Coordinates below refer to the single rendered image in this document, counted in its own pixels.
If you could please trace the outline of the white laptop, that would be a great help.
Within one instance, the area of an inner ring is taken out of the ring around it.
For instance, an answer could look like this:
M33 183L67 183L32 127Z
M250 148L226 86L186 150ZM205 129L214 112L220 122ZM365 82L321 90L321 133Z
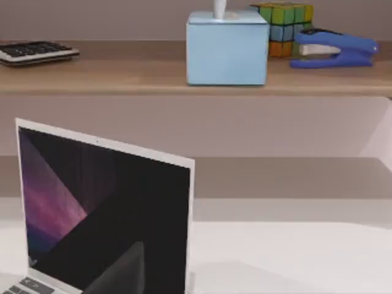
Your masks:
M134 243L143 294L190 294L195 161L18 118L26 273L0 294L83 294Z

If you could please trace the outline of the multicoloured puzzle cube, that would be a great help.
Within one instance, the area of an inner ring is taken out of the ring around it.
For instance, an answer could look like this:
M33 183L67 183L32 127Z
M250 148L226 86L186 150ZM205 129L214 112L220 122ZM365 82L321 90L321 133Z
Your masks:
M249 7L269 24L269 57L289 58L300 54L295 37L312 27L314 6L295 2L259 2Z

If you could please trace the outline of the white tissue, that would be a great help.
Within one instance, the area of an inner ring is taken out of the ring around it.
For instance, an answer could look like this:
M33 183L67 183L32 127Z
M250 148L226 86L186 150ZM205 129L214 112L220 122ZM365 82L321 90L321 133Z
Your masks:
M213 0L213 17L215 20L224 19L226 6L227 0Z

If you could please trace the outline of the black and silver calculator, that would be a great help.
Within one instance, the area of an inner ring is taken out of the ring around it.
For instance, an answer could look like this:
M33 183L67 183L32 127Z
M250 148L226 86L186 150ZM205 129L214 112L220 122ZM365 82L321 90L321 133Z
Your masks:
M70 60L79 55L80 52L76 48L56 42L32 41L0 44L0 63L14 67Z

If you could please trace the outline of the blue stapler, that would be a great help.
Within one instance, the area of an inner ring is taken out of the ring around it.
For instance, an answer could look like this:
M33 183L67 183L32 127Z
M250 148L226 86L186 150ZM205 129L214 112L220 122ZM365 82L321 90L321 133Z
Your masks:
M297 69L372 66L373 57L379 52L373 39L321 28L303 29L295 36L295 42L300 57L292 59L290 66Z

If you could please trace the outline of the light blue tissue box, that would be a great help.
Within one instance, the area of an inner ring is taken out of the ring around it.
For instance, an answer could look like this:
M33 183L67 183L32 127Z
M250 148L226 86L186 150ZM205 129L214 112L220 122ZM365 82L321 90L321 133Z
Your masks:
M255 10L194 11L186 24L190 85L264 85L270 26Z

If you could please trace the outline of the wooden shelf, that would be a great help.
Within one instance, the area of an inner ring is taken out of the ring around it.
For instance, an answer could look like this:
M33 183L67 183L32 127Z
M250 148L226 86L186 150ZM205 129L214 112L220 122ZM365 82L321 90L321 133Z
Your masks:
M186 45L164 41L68 41L74 61L0 66L0 94L154 96L367 96L392 98L392 41L382 41L372 67L292 69L268 62L265 86L189 86Z

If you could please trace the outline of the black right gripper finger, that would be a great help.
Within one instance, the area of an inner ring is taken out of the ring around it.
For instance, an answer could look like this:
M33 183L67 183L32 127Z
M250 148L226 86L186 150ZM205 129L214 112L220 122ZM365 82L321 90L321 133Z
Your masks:
M117 261L83 291L83 294L143 294L144 244L134 243Z

